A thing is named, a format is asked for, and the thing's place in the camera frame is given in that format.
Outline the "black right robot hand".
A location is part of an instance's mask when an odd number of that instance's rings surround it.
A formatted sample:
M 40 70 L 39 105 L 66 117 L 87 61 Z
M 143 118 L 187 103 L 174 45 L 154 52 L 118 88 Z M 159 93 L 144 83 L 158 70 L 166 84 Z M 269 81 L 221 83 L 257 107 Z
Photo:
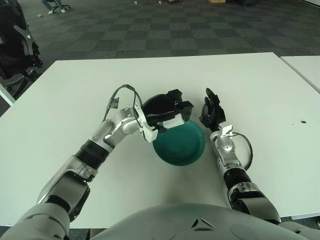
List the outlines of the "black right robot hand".
M 212 132 L 216 132 L 219 130 L 219 124 L 226 121 L 225 112 L 220 106 L 219 97 L 208 87 L 205 89 L 205 92 L 206 97 L 204 98 L 204 105 L 199 120 L 206 128 L 209 128 Z

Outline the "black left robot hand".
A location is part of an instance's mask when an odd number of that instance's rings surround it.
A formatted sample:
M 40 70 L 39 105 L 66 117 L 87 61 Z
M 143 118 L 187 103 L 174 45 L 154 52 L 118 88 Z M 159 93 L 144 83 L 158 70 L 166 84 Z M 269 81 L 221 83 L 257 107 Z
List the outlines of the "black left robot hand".
M 148 99 L 141 107 L 149 126 L 155 127 L 159 133 L 165 133 L 165 121 L 173 120 L 181 114 L 182 120 L 187 122 L 192 113 L 193 105 L 182 100 L 182 92 L 178 89 L 166 94 L 158 94 Z

